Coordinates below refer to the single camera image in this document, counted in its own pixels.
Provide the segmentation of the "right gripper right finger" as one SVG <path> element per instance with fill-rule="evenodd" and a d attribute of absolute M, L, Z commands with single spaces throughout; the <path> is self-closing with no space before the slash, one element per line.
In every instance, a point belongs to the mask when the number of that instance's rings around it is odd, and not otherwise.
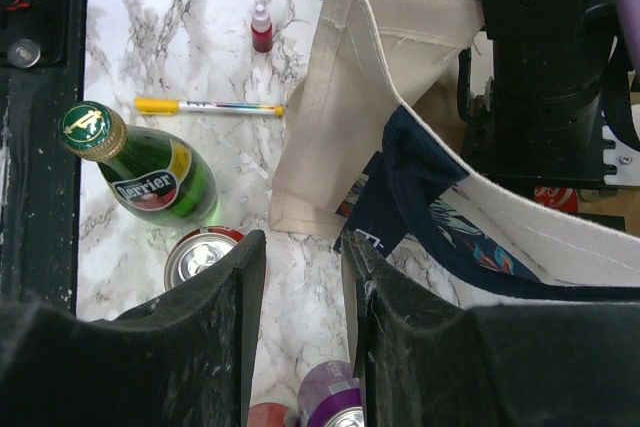
<path fill-rule="evenodd" d="M 350 358 L 369 426 L 635 426 L 635 304 L 459 308 L 341 237 Z"/>

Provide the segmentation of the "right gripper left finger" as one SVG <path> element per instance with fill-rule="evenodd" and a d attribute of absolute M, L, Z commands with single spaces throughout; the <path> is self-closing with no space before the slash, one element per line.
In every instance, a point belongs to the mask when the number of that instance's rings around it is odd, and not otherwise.
<path fill-rule="evenodd" d="M 5 426 L 243 426 L 266 238 L 248 233 L 185 283 L 118 318 L 43 301 L 1 306 Z"/>

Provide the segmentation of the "purple soda can front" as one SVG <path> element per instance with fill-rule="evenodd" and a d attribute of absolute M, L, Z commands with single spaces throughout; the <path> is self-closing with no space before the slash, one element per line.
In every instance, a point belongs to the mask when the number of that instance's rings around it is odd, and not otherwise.
<path fill-rule="evenodd" d="M 329 360 L 313 367 L 297 398 L 301 426 L 365 426 L 359 381 L 348 362 Z"/>

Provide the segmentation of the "cream canvas tote bag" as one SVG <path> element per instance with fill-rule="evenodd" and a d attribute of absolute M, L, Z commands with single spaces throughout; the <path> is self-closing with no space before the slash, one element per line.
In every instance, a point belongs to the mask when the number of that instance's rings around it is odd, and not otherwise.
<path fill-rule="evenodd" d="M 273 179 L 277 231 L 406 236 L 454 277 L 511 298 L 635 301 L 637 237 L 488 180 L 453 143 L 454 65 L 476 0 L 323 0 Z"/>

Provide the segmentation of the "red cola can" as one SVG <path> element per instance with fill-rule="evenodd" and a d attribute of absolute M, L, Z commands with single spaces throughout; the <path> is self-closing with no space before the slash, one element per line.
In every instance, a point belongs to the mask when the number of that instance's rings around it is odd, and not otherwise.
<path fill-rule="evenodd" d="M 561 212 L 579 212 L 578 192 L 573 188 L 537 186 L 534 189 L 533 200 L 540 205 Z"/>

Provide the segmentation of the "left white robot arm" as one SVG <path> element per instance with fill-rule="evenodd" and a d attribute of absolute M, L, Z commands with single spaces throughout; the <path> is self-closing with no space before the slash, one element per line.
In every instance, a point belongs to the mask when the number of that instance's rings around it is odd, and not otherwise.
<path fill-rule="evenodd" d="M 479 1 L 493 74 L 472 96 L 471 54 L 461 54 L 464 160 L 523 196 L 637 188 L 639 0 Z"/>

